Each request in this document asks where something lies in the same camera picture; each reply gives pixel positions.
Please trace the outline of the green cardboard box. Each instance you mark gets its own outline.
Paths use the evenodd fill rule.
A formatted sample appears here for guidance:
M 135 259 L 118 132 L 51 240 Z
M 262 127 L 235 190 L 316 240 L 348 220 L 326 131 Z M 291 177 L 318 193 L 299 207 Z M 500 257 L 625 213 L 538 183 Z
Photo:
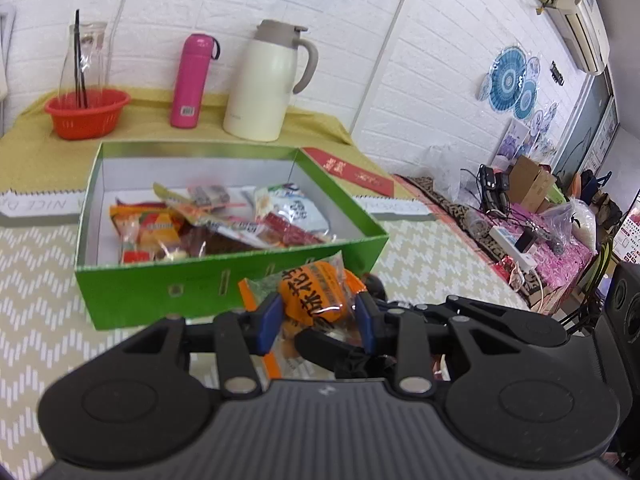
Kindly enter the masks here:
M 154 200 L 161 184 L 267 186 L 293 182 L 329 220 L 332 244 L 236 252 L 177 262 L 122 264 L 108 208 Z M 341 254 L 348 270 L 373 268 L 388 240 L 369 216 L 304 151 L 289 146 L 196 141 L 104 142 L 96 152 L 80 215 L 76 281 L 98 330 L 149 325 L 168 314 L 204 318 L 242 302 L 238 284 Z

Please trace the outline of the clear red-edged jerky packet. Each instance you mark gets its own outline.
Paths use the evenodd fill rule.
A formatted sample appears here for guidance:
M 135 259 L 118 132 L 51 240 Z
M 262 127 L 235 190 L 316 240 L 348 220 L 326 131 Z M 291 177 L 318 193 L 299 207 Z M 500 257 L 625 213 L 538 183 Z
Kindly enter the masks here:
M 228 190 L 219 185 L 198 185 L 188 188 L 190 199 L 202 208 L 224 208 L 231 204 Z

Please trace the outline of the dark red snack packet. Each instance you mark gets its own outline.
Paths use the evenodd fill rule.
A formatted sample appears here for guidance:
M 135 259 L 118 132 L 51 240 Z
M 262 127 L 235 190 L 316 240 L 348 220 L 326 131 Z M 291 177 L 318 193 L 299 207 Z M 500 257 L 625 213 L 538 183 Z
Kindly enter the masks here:
M 184 228 L 181 233 L 182 248 L 193 258 L 324 245 L 335 241 L 333 235 L 305 231 L 272 212 L 258 222 L 208 219 L 200 226 Z

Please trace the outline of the brown cardboard box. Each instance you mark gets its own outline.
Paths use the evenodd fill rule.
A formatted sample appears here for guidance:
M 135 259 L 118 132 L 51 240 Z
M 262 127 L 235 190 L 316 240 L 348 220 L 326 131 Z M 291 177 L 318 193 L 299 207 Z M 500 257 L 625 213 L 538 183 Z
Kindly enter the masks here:
M 510 171 L 509 180 L 510 202 L 529 212 L 536 212 L 554 185 L 555 177 L 538 162 L 520 156 Z

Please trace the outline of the blue paper fan decoration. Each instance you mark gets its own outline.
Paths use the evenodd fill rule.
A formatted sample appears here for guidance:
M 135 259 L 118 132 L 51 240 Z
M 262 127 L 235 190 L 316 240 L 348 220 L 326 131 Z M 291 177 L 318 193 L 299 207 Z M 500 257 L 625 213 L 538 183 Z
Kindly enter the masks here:
M 503 49 L 491 64 L 489 104 L 495 112 L 507 112 L 518 102 L 525 82 L 526 61 L 526 53 L 513 46 Z

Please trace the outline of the wall air conditioner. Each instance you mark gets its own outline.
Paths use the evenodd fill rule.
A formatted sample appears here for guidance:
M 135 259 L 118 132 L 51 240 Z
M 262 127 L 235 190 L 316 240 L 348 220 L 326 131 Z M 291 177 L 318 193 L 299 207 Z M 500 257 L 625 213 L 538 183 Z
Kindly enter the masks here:
M 539 11 L 551 16 L 580 70 L 593 76 L 604 72 L 610 45 L 597 0 L 544 0 Z

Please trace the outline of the cream thermos jug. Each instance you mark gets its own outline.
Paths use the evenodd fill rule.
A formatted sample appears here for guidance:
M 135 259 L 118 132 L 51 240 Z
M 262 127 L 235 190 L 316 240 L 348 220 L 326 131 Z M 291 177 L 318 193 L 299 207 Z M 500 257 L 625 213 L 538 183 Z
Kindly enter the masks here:
M 235 72 L 222 126 L 239 139 L 274 142 L 279 139 L 288 104 L 310 84 L 319 62 L 308 30 L 275 20 L 263 20 L 248 43 Z

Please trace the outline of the black chopsticks pair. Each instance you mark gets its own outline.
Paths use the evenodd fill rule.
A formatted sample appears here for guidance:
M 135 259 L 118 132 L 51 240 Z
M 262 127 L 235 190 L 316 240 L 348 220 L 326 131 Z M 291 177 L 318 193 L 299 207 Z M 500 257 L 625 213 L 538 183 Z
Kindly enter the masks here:
M 73 44 L 74 44 L 74 79 L 75 79 L 75 98 L 76 106 L 85 110 L 88 107 L 87 90 L 85 83 L 84 69 L 82 68 L 82 51 L 80 40 L 80 10 L 77 9 L 74 15 L 73 26 Z

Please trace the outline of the orange peanut snack packet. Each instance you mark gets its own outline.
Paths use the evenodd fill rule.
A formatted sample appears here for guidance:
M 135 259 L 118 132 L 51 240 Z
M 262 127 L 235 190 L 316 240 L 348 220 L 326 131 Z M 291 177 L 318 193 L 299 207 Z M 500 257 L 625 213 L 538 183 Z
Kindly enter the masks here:
M 294 346 L 294 337 L 305 328 L 349 344 L 360 341 L 355 300 L 366 286 L 345 268 L 340 252 L 259 280 L 244 278 L 238 287 L 247 311 L 257 310 L 270 294 L 276 294 L 282 302 L 276 346 L 262 357 L 262 369 L 270 379 L 317 376 Z

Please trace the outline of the orange green chinese snack bag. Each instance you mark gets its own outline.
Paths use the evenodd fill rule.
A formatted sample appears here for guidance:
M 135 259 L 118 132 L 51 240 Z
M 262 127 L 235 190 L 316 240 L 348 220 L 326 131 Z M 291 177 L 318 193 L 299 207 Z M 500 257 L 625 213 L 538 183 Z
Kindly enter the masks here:
M 184 218 L 166 206 L 115 205 L 110 218 L 120 240 L 120 263 L 179 261 L 188 254 L 180 232 Z

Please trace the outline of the pink thermos bottle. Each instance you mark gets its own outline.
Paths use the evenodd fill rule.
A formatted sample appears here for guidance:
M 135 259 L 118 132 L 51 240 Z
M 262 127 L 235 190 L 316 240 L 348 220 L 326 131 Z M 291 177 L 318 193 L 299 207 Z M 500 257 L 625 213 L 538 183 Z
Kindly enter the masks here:
M 209 64 L 218 60 L 220 54 L 220 44 L 213 36 L 192 34 L 186 38 L 170 113 L 174 128 L 192 129 L 198 125 Z

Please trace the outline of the mustard yellow cloth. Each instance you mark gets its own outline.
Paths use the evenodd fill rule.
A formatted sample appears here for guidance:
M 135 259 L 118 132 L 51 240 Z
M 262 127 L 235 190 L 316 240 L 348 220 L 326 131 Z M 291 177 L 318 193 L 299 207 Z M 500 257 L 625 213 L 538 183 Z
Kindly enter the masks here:
M 222 120 L 227 97 L 208 94 L 194 129 L 169 125 L 172 94 L 168 90 L 129 87 L 131 102 L 124 107 L 107 141 L 218 141 L 238 143 L 224 132 Z M 56 96 L 43 94 L 15 118 L 1 138 L 1 191 L 35 194 L 83 190 L 88 181 L 99 139 L 66 141 L 53 131 L 44 110 Z M 349 132 L 334 116 L 290 107 L 275 146 L 320 148 L 351 164 L 386 176 L 387 172 L 356 147 Z

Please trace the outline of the white cartoon snack bag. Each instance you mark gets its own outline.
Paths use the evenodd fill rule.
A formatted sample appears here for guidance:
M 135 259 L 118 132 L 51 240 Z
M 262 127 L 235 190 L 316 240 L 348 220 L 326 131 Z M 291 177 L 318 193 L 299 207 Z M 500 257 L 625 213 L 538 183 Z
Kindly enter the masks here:
M 295 183 L 256 188 L 254 208 L 257 220 L 275 214 L 309 233 L 328 234 L 330 230 L 329 221 Z

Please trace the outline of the red envelope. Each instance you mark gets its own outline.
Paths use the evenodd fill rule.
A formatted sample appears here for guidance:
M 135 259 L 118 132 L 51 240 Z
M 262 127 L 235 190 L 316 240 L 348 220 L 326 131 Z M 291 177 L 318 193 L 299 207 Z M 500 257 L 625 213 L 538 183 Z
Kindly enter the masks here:
M 322 151 L 320 148 L 303 148 L 303 151 L 331 176 L 338 177 L 387 198 L 395 197 L 393 180 L 374 174 L 351 162 L 346 162 L 346 160 Z

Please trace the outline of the white power strip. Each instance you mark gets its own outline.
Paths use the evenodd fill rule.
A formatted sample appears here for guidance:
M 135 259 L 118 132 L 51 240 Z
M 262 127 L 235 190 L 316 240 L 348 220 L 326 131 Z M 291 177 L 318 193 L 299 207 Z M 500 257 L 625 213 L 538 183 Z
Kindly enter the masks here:
M 515 246 L 516 237 L 503 226 L 493 226 L 489 236 L 510 256 L 524 273 L 535 270 L 537 263 L 532 255 L 520 252 Z

